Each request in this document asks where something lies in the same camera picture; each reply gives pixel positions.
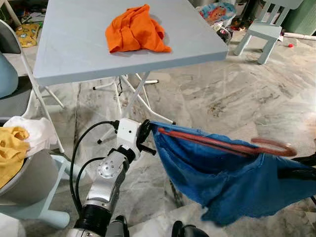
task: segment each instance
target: table top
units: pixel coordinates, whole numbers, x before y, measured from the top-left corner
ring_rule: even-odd
[[[172,52],[110,54],[106,28],[145,3]],[[52,85],[224,60],[227,52],[188,0],[50,0],[33,73],[40,85]]]

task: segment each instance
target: grey chair seat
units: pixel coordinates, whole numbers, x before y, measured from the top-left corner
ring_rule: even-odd
[[[18,87],[11,95],[0,99],[0,126],[13,116],[22,116],[28,107],[32,84],[28,76],[19,77]]]

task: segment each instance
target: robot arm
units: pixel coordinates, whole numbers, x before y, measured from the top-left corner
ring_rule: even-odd
[[[149,135],[148,122],[142,125],[128,118],[119,121],[117,149],[112,149],[97,169],[96,179],[82,206],[81,214],[67,237],[124,237],[123,220],[114,221],[107,231],[119,187],[129,164],[140,157],[142,150],[156,153],[141,143]]]

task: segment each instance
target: tile floor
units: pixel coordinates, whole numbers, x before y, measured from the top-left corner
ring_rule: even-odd
[[[243,33],[236,32],[230,49],[234,49]],[[316,42],[284,39],[277,42],[268,63],[258,65],[264,41],[252,39],[240,57],[230,51],[222,62],[210,62],[151,73],[149,79],[159,79],[147,85],[151,106],[179,125],[201,128],[210,133],[228,135],[233,139],[250,141],[264,136],[292,143],[299,156],[315,152],[316,137]],[[25,49],[31,65],[37,48]],[[20,74],[23,66],[8,56]],[[66,154],[71,155],[74,142],[89,126],[101,120],[117,119],[119,110],[114,91],[110,88],[93,91],[92,87],[109,79],[82,83],[54,85],[50,88],[66,105],[61,110],[46,97],[50,114]],[[121,103],[126,106],[131,92],[123,84]],[[142,122],[157,120],[136,103],[129,115]],[[106,127],[93,130],[82,141],[76,163],[82,165],[90,158],[104,156],[114,145],[114,137],[102,145],[96,141]],[[89,190],[97,165],[87,168],[88,176],[80,187],[82,198]],[[278,236],[314,237],[316,235],[316,206],[310,199],[302,200],[274,216],[260,219],[241,218],[218,228],[199,220],[200,206],[184,197],[185,206],[176,208],[167,175],[157,156],[143,156],[130,168],[121,186],[116,214],[127,217],[133,237],[171,236],[171,224],[176,219],[196,224],[213,236]],[[60,184],[52,209],[70,213],[71,228],[77,219],[67,181]],[[57,237],[67,230],[55,230],[36,221],[17,221],[1,216],[1,229],[10,237]]]

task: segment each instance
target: clothes hanger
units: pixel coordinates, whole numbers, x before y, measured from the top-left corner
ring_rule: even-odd
[[[170,137],[176,137],[176,138],[180,138],[186,141],[191,141],[200,145],[212,147],[221,151],[229,152],[229,153],[232,153],[238,156],[243,156],[243,157],[253,157],[260,153],[267,153],[267,154],[283,156],[283,157],[293,157],[297,155],[296,150],[290,144],[277,142],[277,141],[264,139],[264,138],[252,138],[251,142],[256,143],[256,144],[272,145],[274,147],[281,148],[282,150],[275,150],[275,149],[265,148],[265,147],[253,148],[246,145],[236,145],[236,144],[219,141],[214,138],[193,135],[193,134],[189,134],[185,132],[166,131],[162,127],[158,128],[158,132],[164,135],[168,135]]]

